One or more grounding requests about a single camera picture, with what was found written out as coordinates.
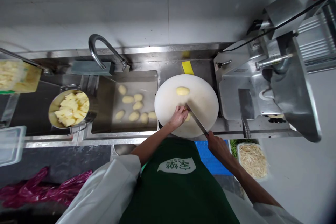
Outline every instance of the faucet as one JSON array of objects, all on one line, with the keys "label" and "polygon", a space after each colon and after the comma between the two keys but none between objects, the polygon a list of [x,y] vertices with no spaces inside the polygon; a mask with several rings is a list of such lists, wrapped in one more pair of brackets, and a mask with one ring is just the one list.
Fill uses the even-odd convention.
[{"label": "faucet", "polygon": [[38,64],[38,63],[36,63],[35,61],[32,61],[32,60],[30,60],[30,59],[26,59],[26,58],[24,58],[24,57],[22,57],[22,56],[20,56],[20,55],[18,55],[18,54],[16,54],[16,53],[7,51],[6,49],[3,49],[3,48],[1,48],[1,47],[0,47],[0,52],[2,52],[2,53],[4,53],[4,54],[7,54],[7,55],[9,55],[9,56],[12,56],[12,57],[14,57],[14,58],[18,58],[18,59],[20,59],[20,60],[22,60],[22,61],[24,61],[24,62],[26,62],[26,63],[28,63],[28,64],[30,64],[30,65],[33,65],[33,66],[35,66],[35,67],[38,67],[38,68],[42,69],[42,72],[43,72],[43,74],[45,74],[45,75],[53,75],[53,70],[52,70],[51,68],[44,67],[44,66],[42,66],[42,65],[40,65],[40,64]]},{"label": "faucet", "polygon": [[123,72],[129,72],[131,66],[128,64],[128,62],[120,56],[119,53],[117,53],[117,51],[113,48],[113,46],[111,46],[111,44],[102,36],[98,35],[98,34],[92,34],[89,37],[89,50],[90,53],[93,57],[93,59],[97,62],[97,64],[101,67],[101,69],[106,69],[106,66],[101,62],[101,60],[98,58],[98,54],[97,54],[97,50],[96,50],[96,40],[100,40],[101,42],[103,42],[113,53],[114,55],[117,56],[117,58],[120,60],[122,66],[122,71]]}]

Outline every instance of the stainless steel pot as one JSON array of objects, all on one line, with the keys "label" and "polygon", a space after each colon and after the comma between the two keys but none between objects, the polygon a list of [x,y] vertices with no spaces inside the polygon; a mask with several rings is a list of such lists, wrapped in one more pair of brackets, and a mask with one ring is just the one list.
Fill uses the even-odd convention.
[{"label": "stainless steel pot", "polygon": [[[87,126],[87,123],[92,122],[94,120],[94,118],[97,116],[97,113],[98,113],[98,100],[95,96],[83,92],[82,90],[80,90],[80,87],[78,85],[75,85],[75,84],[63,86],[63,87],[61,87],[61,89],[65,89],[65,88],[68,88],[68,87],[71,87],[71,86],[75,86],[78,89],[70,89],[70,90],[64,91],[64,92],[60,93],[58,96],[56,96],[55,99],[50,104],[49,112],[48,112],[49,121],[50,121],[51,125],[53,125],[56,128],[65,129],[65,128],[80,127],[80,126],[85,125],[85,127],[83,129],[72,132],[69,135],[72,135],[72,134],[75,134],[79,131],[84,130]],[[61,102],[65,99],[65,97],[68,94],[71,94],[71,93],[77,94],[77,93],[82,93],[82,92],[84,94],[86,94],[87,97],[89,98],[89,110],[87,112],[87,115],[86,115],[86,117],[84,117],[84,119],[80,123],[78,123],[74,126],[65,127],[62,123],[60,123],[58,121],[58,118],[56,117],[54,112],[60,109]]]}]

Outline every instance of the kitchen knife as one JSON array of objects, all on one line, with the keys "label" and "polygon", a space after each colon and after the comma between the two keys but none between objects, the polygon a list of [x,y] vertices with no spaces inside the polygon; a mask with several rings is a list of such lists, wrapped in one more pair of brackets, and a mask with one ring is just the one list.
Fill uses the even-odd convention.
[{"label": "kitchen knife", "polygon": [[200,127],[200,129],[203,131],[203,134],[208,136],[209,133],[207,132],[207,130],[204,128],[203,124],[199,121],[199,119],[197,118],[197,116],[194,114],[194,112],[191,110],[191,108],[188,106],[188,104],[185,104],[186,109],[189,111],[189,113],[191,114],[191,116],[194,118],[194,120],[196,121],[197,125]]}]

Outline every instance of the person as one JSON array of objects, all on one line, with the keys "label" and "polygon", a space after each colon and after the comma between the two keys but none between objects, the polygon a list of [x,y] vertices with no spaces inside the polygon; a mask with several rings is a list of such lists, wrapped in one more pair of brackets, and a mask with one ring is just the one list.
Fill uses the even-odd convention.
[{"label": "person", "polygon": [[168,138],[187,115],[177,106],[171,120],[130,155],[97,169],[57,223],[300,223],[240,166],[222,138],[210,131],[209,150],[253,207],[221,188],[193,141]]}]

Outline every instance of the clear plastic container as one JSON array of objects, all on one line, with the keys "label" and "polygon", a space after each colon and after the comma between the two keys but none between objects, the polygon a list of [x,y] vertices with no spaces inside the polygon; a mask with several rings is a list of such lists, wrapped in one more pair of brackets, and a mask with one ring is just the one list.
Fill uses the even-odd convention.
[{"label": "clear plastic container", "polygon": [[241,144],[238,144],[237,145],[237,156],[238,156],[238,161],[239,161],[239,163],[241,164],[241,161],[240,161],[240,146],[242,146],[242,145],[257,145],[260,149],[261,149],[261,151],[263,152],[263,154],[264,154],[264,156],[265,156],[265,158],[266,158],[266,169],[267,169],[267,174],[266,174],[266,176],[265,177],[263,177],[263,178],[254,178],[257,182],[263,182],[263,181],[266,181],[266,180],[268,180],[269,179],[269,177],[270,177],[270,171],[269,171],[269,168],[268,168],[268,163],[267,163],[267,157],[266,157],[266,154],[265,154],[265,151],[264,151],[264,149],[261,147],[261,145],[259,145],[259,144],[254,144],[254,143],[241,143]]},{"label": "clear plastic container", "polygon": [[0,129],[0,166],[21,161],[26,126]]},{"label": "clear plastic container", "polygon": [[33,93],[42,70],[22,60],[0,59],[0,94]]}]

